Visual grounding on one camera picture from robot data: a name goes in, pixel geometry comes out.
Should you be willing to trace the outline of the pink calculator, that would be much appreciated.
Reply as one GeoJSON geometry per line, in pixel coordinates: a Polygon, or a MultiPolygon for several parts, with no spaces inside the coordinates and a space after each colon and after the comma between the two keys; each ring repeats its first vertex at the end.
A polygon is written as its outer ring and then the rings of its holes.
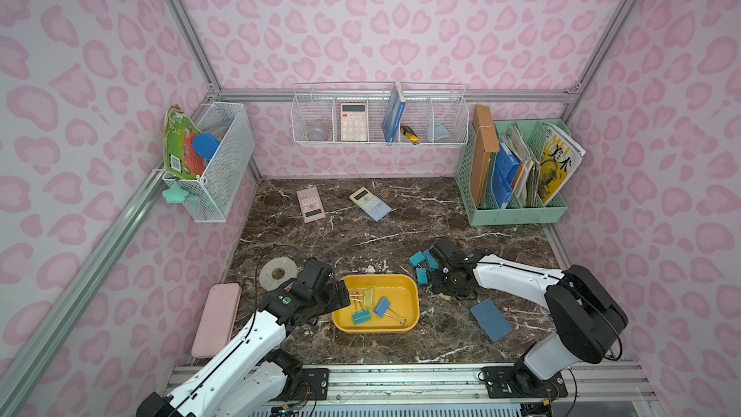
{"type": "Polygon", "coordinates": [[[326,218],[326,213],[315,186],[310,186],[296,193],[302,219],[305,224],[326,218]]]}

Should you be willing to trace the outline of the green snack package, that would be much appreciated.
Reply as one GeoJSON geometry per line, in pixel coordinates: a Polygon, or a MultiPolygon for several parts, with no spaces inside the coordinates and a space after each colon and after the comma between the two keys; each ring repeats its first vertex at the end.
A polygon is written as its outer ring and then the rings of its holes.
{"type": "Polygon", "coordinates": [[[166,116],[163,133],[163,160],[167,173],[179,180],[196,180],[206,169],[202,156],[195,153],[193,140],[200,129],[179,108],[172,105],[166,116]]]}

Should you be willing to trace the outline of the blue book in basket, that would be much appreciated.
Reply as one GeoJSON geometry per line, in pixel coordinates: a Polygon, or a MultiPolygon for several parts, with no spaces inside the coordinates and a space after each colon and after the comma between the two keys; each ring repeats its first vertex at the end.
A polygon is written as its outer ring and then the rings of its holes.
{"type": "Polygon", "coordinates": [[[383,137],[387,144],[392,144],[396,140],[397,134],[401,129],[401,118],[403,117],[405,106],[406,98],[403,92],[403,85],[397,81],[391,90],[386,114],[382,123],[383,137]]]}

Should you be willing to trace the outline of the yellow blue calculator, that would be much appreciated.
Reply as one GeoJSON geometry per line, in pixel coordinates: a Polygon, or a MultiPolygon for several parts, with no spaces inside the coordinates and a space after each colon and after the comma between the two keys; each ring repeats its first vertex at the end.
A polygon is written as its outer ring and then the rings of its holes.
{"type": "Polygon", "coordinates": [[[353,192],[349,199],[363,212],[366,212],[375,222],[382,220],[392,211],[389,205],[370,192],[366,187],[361,187],[353,192]]]}

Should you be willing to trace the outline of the white tape roll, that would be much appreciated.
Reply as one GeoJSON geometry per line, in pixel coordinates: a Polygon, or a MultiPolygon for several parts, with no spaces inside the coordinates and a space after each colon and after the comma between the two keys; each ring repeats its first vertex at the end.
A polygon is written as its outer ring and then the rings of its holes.
{"type": "Polygon", "coordinates": [[[273,258],[265,263],[259,271],[258,281],[267,292],[278,289],[283,283],[298,275],[298,267],[288,257],[273,258]]]}

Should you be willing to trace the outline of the white orange calculator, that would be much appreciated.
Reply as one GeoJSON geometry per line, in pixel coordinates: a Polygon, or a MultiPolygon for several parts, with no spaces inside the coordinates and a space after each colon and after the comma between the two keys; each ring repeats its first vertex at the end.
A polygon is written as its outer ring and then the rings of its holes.
{"type": "Polygon", "coordinates": [[[369,140],[368,106],[365,103],[342,103],[340,114],[341,141],[367,142],[369,140]]]}

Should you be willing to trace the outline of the blue round disc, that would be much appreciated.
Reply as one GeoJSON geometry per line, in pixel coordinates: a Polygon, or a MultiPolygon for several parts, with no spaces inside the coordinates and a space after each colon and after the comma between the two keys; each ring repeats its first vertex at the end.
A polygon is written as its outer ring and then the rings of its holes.
{"type": "Polygon", "coordinates": [[[212,160],[220,144],[219,139],[210,133],[198,134],[192,140],[193,151],[204,160],[212,160]]]}

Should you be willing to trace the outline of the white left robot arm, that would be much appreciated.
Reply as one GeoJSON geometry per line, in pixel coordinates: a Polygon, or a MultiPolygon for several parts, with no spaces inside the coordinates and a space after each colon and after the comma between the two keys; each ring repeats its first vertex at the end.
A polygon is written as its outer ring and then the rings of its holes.
{"type": "Polygon", "coordinates": [[[305,371],[280,348],[289,334],[350,305],[349,289],[334,270],[315,258],[295,278],[266,294],[251,319],[203,368],[170,393],[154,392],[138,416],[250,416],[271,402],[275,416],[294,415],[324,401],[328,370],[305,371]]]}

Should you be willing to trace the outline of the brown clipboard in organizer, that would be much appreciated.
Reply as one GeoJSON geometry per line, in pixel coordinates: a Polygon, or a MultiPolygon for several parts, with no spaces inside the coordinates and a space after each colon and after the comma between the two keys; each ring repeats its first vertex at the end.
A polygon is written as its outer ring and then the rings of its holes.
{"type": "Polygon", "coordinates": [[[474,204],[481,208],[486,192],[486,178],[492,154],[498,154],[500,143],[489,106],[477,104],[472,127],[475,131],[475,146],[471,169],[470,188],[474,204]]]}

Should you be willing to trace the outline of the pink pencil case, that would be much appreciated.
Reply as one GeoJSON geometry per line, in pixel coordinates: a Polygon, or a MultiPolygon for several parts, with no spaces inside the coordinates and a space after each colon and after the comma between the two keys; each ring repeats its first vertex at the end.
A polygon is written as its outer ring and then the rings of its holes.
{"type": "Polygon", "coordinates": [[[191,349],[194,358],[215,357],[228,345],[240,297],[241,287],[237,283],[218,284],[210,289],[191,349]]]}

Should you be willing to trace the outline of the yellow-green binder clip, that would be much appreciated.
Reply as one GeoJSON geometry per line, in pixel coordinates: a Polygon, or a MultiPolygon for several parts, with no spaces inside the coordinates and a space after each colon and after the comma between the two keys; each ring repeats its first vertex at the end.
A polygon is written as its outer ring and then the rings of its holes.
{"type": "Polygon", "coordinates": [[[376,292],[373,288],[351,293],[349,297],[350,301],[359,304],[362,310],[372,309],[376,306],[376,292]]]}

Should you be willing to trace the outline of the green plastic file organizer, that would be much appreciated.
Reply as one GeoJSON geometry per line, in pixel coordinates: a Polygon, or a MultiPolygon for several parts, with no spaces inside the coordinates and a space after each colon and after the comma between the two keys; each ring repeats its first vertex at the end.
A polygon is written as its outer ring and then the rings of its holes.
{"type": "MultiPolygon", "coordinates": [[[[496,121],[494,123],[506,154],[511,151],[509,137],[511,133],[517,132],[537,158],[541,158],[546,140],[544,128],[548,124],[569,132],[565,123],[557,119],[496,121]]],[[[567,202],[561,193],[553,195],[549,202],[543,202],[540,195],[531,189],[535,184],[535,174],[538,168],[532,168],[524,180],[519,179],[517,173],[511,173],[511,183],[505,185],[499,168],[500,162],[495,153],[491,155],[486,170],[482,197],[478,199],[474,196],[471,177],[479,133],[480,131],[472,125],[469,127],[468,140],[457,171],[457,185],[469,224],[473,227],[484,227],[559,222],[568,211],[567,202]]]]}

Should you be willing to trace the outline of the mint star toy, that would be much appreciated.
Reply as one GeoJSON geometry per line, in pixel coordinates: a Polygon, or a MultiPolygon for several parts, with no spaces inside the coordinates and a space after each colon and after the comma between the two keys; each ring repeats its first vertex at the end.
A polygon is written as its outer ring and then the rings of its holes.
{"type": "Polygon", "coordinates": [[[169,186],[162,191],[162,197],[167,204],[178,204],[182,205],[186,202],[190,193],[184,189],[178,181],[170,183],[169,186]]]}

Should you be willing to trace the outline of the yellow plastic storage box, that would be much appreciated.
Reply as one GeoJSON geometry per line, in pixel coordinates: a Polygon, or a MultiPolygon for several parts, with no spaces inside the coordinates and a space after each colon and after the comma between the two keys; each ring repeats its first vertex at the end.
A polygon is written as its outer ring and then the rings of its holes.
{"type": "Polygon", "coordinates": [[[391,334],[406,333],[413,329],[420,320],[420,302],[416,282],[403,274],[352,274],[343,278],[349,295],[364,289],[373,288],[376,292],[376,304],[382,297],[391,301],[394,312],[406,318],[406,324],[400,325],[394,320],[380,318],[370,309],[372,319],[366,324],[354,325],[351,306],[332,315],[334,325],[347,334],[391,334]]]}

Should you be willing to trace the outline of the yellow magazine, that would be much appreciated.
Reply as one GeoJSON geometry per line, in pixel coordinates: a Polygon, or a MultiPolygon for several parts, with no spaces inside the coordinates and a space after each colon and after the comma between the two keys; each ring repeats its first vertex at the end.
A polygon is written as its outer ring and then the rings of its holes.
{"type": "Polygon", "coordinates": [[[540,160],[538,194],[548,205],[580,167],[586,150],[571,135],[552,123],[543,123],[545,134],[540,160]]]}

